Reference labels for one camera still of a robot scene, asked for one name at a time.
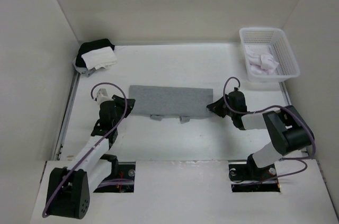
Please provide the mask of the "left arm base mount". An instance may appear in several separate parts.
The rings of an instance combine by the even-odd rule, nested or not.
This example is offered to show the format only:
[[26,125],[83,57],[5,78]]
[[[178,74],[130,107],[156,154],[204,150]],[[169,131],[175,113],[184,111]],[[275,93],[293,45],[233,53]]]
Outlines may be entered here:
[[133,193],[135,188],[136,163],[122,162],[103,180],[95,193]]

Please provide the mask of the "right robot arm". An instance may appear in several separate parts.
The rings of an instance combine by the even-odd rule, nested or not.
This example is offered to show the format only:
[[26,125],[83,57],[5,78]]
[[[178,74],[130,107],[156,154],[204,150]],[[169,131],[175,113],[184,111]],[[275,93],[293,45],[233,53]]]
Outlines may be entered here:
[[265,168],[293,151],[312,146],[315,150],[313,132],[306,125],[294,106],[274,106],[272,111],[248,112],[245,96],[237,88],[218,101],[207,105],[215,115],[230,117],[239,130],[267,130],[270,142],[261,150],[250,154],[246,162],[246,173],[251,179],[258,179]]

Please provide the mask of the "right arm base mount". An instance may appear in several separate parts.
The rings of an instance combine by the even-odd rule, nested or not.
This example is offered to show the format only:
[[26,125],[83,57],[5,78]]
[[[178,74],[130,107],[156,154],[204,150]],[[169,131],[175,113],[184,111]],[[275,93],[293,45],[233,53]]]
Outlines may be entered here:
[[250,171],[245,162],[231,162],[228,167],[231,190],[234,193],[280,192],[278,180],[269,180],[276,176],[274,164],[254,171]]

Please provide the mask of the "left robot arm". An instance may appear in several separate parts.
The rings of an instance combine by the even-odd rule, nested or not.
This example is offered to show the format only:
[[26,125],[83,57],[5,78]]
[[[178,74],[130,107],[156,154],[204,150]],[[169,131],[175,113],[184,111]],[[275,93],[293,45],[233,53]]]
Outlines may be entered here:
[[121,120],[134,108],[135,100],[119,96],[107,97],[98,92],[99,119],[85,147],[66,167],[54,168],[49,176],[43,218],[58,216],[83,219],[90,206],[90,195],[101,183],[119,175],[118,159],[107,152],[115,143]]

